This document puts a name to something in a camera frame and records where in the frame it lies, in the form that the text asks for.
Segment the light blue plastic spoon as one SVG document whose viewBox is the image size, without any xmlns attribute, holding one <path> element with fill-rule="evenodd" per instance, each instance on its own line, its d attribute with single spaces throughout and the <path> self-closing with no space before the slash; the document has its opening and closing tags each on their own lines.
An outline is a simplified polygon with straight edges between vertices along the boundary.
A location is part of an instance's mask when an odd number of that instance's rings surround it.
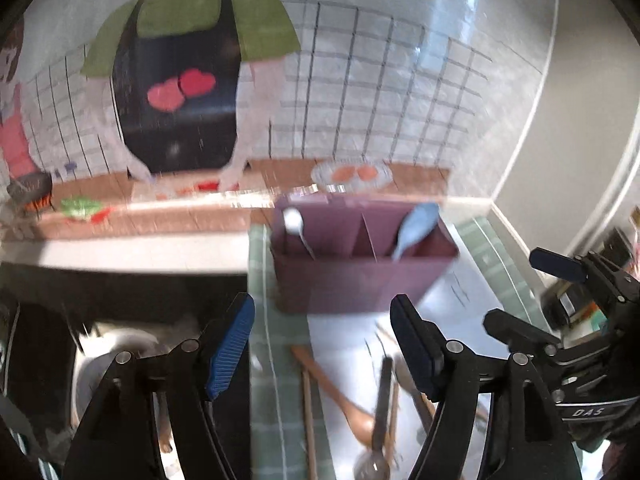
<svg viewBox="0 0 640 480">
<path fill-rule="evenodd" d="M 439 222 L 439 204 L 422 203 L 413 207 L 402 220 L 397 243 L 390 258 L 398 261 L 406 250 L 422 242 L 436 228 Z"/>
</svg>

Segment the brown wooden spoon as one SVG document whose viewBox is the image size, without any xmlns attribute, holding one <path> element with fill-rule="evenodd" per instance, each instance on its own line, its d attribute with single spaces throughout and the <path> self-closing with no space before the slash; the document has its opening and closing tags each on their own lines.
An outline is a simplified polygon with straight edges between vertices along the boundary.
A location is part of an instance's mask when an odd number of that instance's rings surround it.
<svg viewBox="0 0 640 480">
<path fill-rule="evenodd" d="M 373 439 L 374 417 L 363 408 L 360 408 L 356 403 L 349 400 L 349 398 L 330 381 L 330 378 L 326 376 L 326 373 L 314 360 L 305 346 L 294 344 L 294 346 L 291 347 L 291 352 L 303 369 L 318 382 L 320 389 L 340 409 L 355 439 L 360 444 L 370 448 Z"/>
</svg>

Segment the black gas stove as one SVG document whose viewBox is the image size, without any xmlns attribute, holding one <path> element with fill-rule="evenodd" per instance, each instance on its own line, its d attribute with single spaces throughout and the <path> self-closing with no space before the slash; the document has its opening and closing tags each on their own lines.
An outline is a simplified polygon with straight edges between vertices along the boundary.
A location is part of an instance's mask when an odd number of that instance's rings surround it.
<svg viewBox="0 0 640 480">
<path fill-rule="evenodd" d="M 239 273 L 72 271 L 6 263 L 1 268 L 1 474 L 66 479 L 82 416 L 117 353 L 161 356 L 224 316 L 247 279 Z M 187 479 L 166 396 L 152 395 L 164 478 Z M 235 473 L 250 476 L 248 344 L 229 388 L 206 405 Z"/>
</svg>

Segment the green white checked table mat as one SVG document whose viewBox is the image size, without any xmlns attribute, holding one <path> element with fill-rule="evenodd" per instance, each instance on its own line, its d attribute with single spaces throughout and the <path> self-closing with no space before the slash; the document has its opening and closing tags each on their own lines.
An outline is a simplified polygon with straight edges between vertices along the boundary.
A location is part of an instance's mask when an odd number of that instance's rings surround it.
<svg viewBox="0 0 640 480">
<path fill-rule="evenodd" d="M 516 250 L 485 217 L 450 226 L 459 257 L 420 300 L 422 318 L 435 322 L 449 339 L 477 354 L 503 358 L 506 346 L 489 337 L 483 318 L 501 308 L 542 330 L 549 325 L 535 293 L 516 266 Z M 250 431 L 255 479 L 308 479 L 303 411 L 303 367 L 291 352 L 305 346 L 326 376 L 366 412 L 373 414 L 381 365 L 399 352 L 377 330 L 391 333 L 387 313 L 348 315 L 285 314 L 278 308 L 270 231 L 250 228 L 248 291 L 256 304 L 250 335 Z M 318 479 L 354 478 L 368 452 L 336 404 L 310 376 Z"/>
</svg>

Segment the small white head metal spoon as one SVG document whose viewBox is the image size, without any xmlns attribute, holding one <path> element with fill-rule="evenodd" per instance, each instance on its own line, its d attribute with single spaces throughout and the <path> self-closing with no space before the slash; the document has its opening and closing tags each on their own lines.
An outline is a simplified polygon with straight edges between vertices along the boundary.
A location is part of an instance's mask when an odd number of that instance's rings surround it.
<svg viewBox="0 0 640 480">
<path fill-rule="evenodd" d="M 306 241 L 306 237 L 304 235 L 304 219 L 300 211 L 295 207 L 285 208 L 283 211 L 283 221 L 285 232 L 287 232 L 288 235 L 296 236 L 304 246 L 308 256 L 314 260 L 316 256 Z"/>
</svg>

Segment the dark metal spoon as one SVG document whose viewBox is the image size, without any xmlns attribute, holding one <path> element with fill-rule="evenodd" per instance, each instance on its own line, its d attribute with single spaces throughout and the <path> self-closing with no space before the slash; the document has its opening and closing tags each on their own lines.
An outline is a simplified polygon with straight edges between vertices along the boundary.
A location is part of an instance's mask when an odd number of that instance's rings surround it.
<svg viewBox="0 0 640 480">
<path fill-rule="evenodd" d="M 416 414 L 418 414 L 420 418 L 423 430 L 425 432 L 429 432 L 435 414 L 434 406 L 414 383 L 406 360 L 400 353 L 396 353 L 394 355 L 394 367 L 396 379 L 399 382 L 400 388 L 404 389 L 410 396 L 414 408 L 416 409 Z"/>
</svg>

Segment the wooden chopstick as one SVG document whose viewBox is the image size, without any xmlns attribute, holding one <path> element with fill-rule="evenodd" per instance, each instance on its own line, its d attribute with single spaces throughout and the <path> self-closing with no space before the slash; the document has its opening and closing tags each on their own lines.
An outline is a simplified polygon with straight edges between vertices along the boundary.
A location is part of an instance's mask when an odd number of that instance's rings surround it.
<svg viewBox="0 0 640 480">
<path fill-rule="evenodd" d="M 310 376 L 308 370 L 302 370 L 302 386 L 303 386 L 303 411 L 304 411 L 304 427 L 306 434 L 306 452 L 308 465 L 308 479 L 318 479 L 316 442 L 314 442 L 314 413 L 312 412 L 312 399 L 310 388 Z"/>
<path fill-rule="evenodd" d="M 392 402 L 390 402 L 390 421 L 388 422 L 388 438 L 385 448 L 386 460 L 390 466 L 393 466 L 395 461 L 394 453 L 398 421 L 399 390 L 398 382 L 393 382 Z"/>
<path fill-rule="evenodd" d="M 376 322 L 375 323 L 376 326 L 376 330 L 383 335 L 384 337 L 386 337 L 390 342 L 392 342 L 393 344 L 397 344 L 397 339 L 396 337 L 384 326 L 382 325 L 380 322 Z"/>
</svg>

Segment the black handled utensil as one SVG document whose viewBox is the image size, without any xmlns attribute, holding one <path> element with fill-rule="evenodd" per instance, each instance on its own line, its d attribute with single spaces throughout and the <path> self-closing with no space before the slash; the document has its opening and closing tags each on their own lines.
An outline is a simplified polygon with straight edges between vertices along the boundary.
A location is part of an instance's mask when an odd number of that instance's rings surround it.
<svg viewBox="0 0 640 480">
<path fill-rule="evenodd" d="M 392 388 L 393 359 L 382 361 L 378 398 L 374 412 L 374 425 L 370 451 L 357 463 L 356 480 L 386 480 L 390 478 L 390 464 L 385 457 L 387 423 L 390 414 L 390 389 Z"/>
</svg>

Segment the purple plastic utensil holder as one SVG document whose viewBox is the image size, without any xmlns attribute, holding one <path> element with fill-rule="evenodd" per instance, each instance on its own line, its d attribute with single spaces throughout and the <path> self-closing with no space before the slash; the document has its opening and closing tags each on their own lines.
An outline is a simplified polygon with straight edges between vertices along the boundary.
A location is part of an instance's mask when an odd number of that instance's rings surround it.
<svg viewBox="0 0 640 480">
<path fill-rule="evenodd" d="M 303 216 L 314 260 L 296 236 L 285 232 L 288 207 Z M 353 195 L 279 198 L 271 223 L 279 309 L 289 314 L 385 312 L 398 294 L 418 302 L 457 259 L 459 249 L 439 221 L 427 238 L 393 261 L 400 224 L 412 210 L 412 203 Z"/>
</svg>

